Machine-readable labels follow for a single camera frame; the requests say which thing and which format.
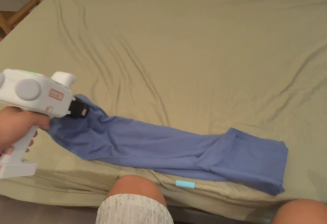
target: white shorts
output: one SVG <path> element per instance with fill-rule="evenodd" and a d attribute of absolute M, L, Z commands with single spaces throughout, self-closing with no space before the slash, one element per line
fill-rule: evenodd
<path fill-rule="evenodd" d="M 136 194 L 117 194 L 103 201 L 96 224 L 173 224 L 169 211 L 158 201 Z"/>

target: gray circular button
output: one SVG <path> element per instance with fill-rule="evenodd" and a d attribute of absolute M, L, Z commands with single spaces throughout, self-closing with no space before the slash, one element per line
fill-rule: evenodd
<path fill-rule="evenodd" d="M 35 100 L 40 96 L 41 85 L 34 79 L 23 79 L 16 84 L 15 91 L 22 100 Z"/>

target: bed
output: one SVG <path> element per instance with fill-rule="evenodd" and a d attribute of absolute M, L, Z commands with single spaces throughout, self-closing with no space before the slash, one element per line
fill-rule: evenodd
<path fill-rule="evenodd" d="M 198 134 L 230 127 L 285 141 L 285 192 L 84 161 L 40 131 L 36 175 L 0 194 L 99 206 L 120 177 L 156 182 L 169 205 L 267 223 L 297 198 L 327 203 L 327 0 L 44 0 L 0 43 L 0 69 L 73 73 L 109 115 Z M 195 182 L 178 188 L 176 180 Z"/>

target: knee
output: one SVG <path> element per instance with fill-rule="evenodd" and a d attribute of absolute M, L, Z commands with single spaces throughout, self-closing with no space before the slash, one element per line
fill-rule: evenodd
<path fill-rule="evenodd" d="M 279 209 L 279 211 L 292 212 L 292 213 L 310 212 L 314 210 L 327 211 L 327 206 L 324 203 L 316 200 L 299 199 L 299 200 L 290 201 Z"/>
<path fill-rule="evenodd" d="M 283 205 L 275 216 L 275 223 L 326 223 L 327 206 L 312 199 L 299 199 Z"/>
<path fill-rule="evenodd" d="M 167 207 L 160 188 L 153 181 L 138 175 L 126 175 L 115 182 L 107 197 L 116 194 L 137 194 L 146 196 Z"/>

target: green indicator light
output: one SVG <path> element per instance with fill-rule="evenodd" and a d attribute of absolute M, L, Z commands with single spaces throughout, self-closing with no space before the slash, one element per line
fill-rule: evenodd
<path fill-rule="evenodd" d="M 37 75 L 37 73 L 34 73 L 34 72 L 27 72 L 27 73 L 30 73 L 30 74 L 34 74 L 34 75 Z"/>

